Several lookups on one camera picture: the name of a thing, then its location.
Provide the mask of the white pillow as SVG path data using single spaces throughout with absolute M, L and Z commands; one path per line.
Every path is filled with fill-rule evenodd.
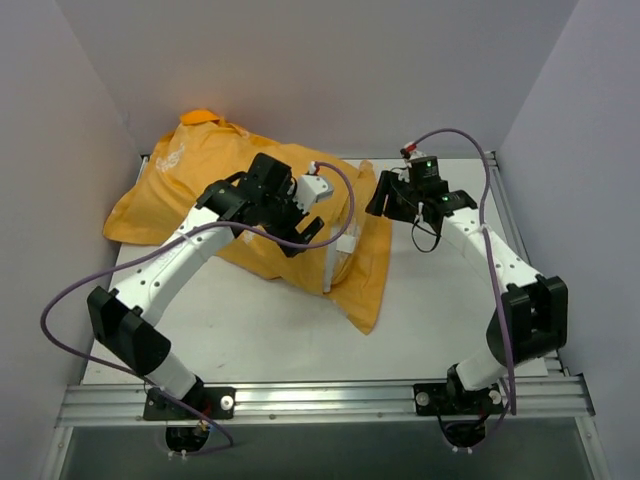
M 324 294 L 329 293 L 334 286 L 346 279 L 360 241 L 361 232 L 361 222 L 358 214 L 354 213 L 345 232 L 326 247 L 322 281 Z

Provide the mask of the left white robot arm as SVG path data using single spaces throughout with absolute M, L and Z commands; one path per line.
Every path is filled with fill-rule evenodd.
M 164 311 L 191 277 L 245 226 L 261 227 L 285 240 L 288 257 L 298 254 L 324 223 L 298 224 L 311 207 L 333 193 L 315 170 L 293 178 L 291 168 L 266 154 L 245 172 L 217 180 L 197 198 L 163 252 L 141 265 L 111 291 L 95 288 L 87 299 L 95 339 L 137 376 L 167 392 L 165 405 L 179 419 L 210 407 L 202 380 L 171 351 L 156 328 Z

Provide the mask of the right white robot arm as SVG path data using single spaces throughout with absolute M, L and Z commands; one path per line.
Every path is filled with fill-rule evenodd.
M 469 411 L 480 391 L 566 344 L 568 287 L 529 265 L 486 221 L 485 205 L 464 190 L 452 190 L 434 159 L 415 167 L 384 170 L 366 207 L 369 214 L 432 228 L 483 277 L 494 311 L 480 347 L 447 373 L 444 400 L 455 412 Z

